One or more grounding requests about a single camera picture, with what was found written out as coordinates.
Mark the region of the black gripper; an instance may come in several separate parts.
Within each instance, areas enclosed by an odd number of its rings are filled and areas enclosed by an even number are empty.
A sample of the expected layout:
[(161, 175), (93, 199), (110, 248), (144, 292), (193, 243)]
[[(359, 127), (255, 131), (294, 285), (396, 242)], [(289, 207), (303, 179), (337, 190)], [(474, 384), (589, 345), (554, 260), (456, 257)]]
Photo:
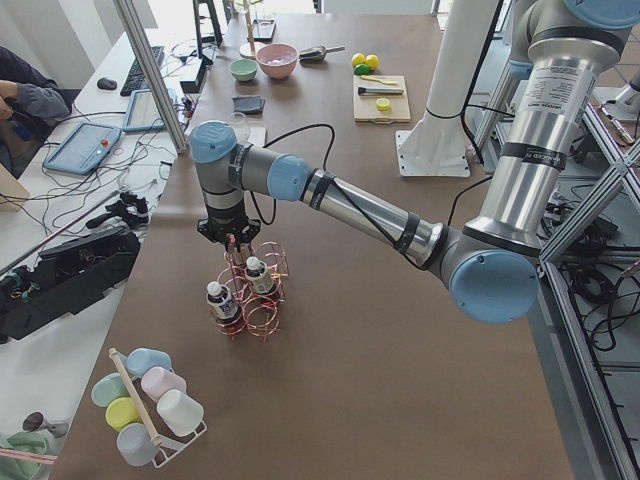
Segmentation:
[(236, 265), (245, 267), (247, 260), (254, 255), (252, 240), (259, 234), (261, 224), (257, 219), (234, 219), (227, 223), (214, 218), (202, 218), (198, 221), (197, 231), (213, 243), (225, 246), (225, 260), (233, 261), (236, 244)]

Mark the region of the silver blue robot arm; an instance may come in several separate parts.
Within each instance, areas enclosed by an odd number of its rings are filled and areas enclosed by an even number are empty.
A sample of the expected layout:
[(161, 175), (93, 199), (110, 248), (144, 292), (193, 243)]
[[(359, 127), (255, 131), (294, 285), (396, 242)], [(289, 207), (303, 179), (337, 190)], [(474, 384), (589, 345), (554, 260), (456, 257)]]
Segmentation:
[(538, 294), (536, 236), (596, 80), (615, 65), (639, 21), (635, 1), (538, 1), (520, 21), (513, 52), (531, 74), (479, 215), (461, 230), (429, 223), (296, 156), (239, 141), (220, 121), (191, 131), (207, 215), (199, 232), (249, 243), (246, 192), (301, 201), (390, 246), (440, 278), (468, 316), (505, 323)]

